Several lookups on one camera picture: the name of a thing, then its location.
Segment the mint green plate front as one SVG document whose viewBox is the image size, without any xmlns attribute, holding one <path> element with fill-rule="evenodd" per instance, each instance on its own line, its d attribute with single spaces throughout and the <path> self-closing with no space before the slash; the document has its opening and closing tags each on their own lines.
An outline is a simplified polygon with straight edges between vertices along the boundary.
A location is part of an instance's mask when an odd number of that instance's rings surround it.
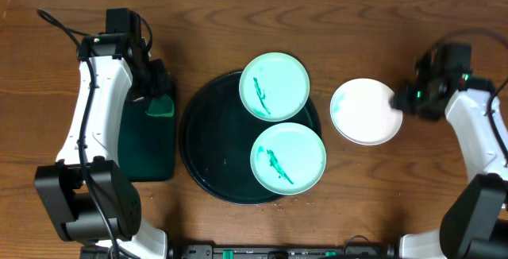
<svg viewBox="0 0 508 259">
<path fill-rule="evenodd" d="M 278 195 L 297 195 L 312 188 L 323 175 L 326 151 L 310 128 L 293 122 L 267 128 L 254 141 L 250 154 L 256 180 Z"/>
</svg>

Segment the green scrubbing sponge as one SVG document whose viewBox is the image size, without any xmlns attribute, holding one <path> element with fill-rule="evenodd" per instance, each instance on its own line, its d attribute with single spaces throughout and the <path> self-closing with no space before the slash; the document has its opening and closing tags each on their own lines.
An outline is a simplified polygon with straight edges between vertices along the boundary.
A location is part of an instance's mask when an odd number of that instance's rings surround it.
<svg viewBox="0 0 508 259">
<path fill-rule="evenodd" d="M 175 104 L 169 95 L 162 95 L 150 101 L 145 113 L 155 118 L 172 118 L 175 113 Z"/>
</svg>

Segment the white plate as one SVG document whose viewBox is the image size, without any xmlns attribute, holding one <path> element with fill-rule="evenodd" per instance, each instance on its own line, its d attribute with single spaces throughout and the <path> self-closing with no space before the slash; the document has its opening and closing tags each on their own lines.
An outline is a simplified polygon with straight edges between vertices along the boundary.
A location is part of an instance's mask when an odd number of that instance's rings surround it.
<svg viewBox="0 0 508 259">
<path fill-rule="evenodd" d="M 367 78 L 340 85 L 330 101 L 330 117 L 339 133 L 359 145 L 381 145 L 402 126 L 402 112 L 391 107 L 394 92 Z"/>
</svg>

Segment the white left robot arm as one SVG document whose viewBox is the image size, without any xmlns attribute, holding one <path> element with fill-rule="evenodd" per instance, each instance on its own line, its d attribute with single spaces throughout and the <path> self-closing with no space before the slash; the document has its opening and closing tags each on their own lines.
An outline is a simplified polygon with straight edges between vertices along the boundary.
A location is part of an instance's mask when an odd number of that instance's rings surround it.
<svg viewBox="0 0 508 259">
<path fill-rule="evenodd" d="M 150 56 L 152 31 L 138 13 L 109 9 L 97 34 L 66 29 L 79 61 L 79 96 L 54 164 L 34 183 L 59 238 L 83 258 L 171 258 L 167 233 L 142 215 L 138 182 L 171 178 L 176 87 Z"/>
</svg>

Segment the mint green plate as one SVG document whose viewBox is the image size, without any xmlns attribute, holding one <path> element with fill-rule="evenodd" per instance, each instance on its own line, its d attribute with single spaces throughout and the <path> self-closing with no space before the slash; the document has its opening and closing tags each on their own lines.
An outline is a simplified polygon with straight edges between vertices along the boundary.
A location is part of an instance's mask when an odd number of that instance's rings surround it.
<svg viewBox="0 0 508 259">
<path fill-rule="evenodd" d="M 281 122 L 305 106 L 310 97 L 310 77 L 295 57 L 264 53 L 241 72 L 239 95 L 245 109 L 256 118 Z"/>
<path fill-rule="evenodd" d="M 293 122 L 267 128 L 254 141 L 250 154 L 256 180 L 278 195 L 297 195 L 312 188 L 323 175 L 326 151 L 310 128 Z"/>
</svg>

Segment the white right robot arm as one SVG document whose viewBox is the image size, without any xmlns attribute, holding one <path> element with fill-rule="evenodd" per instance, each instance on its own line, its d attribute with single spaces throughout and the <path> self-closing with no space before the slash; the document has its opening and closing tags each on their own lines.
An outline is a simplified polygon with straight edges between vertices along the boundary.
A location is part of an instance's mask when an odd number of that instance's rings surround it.
<svg viewBox="0 0 508 259">
<path fill-rule="evenodd" d="M 415 64 L 417 78 L 395 92 L 391 107 L 452 126 L 468 185 L 437 230 L 401 237 L 400 258 L 505 258 L 507 222 L 507 129 L 499 89 L 473 75 L 471 46 L 441 43 Z"/>
</svg>

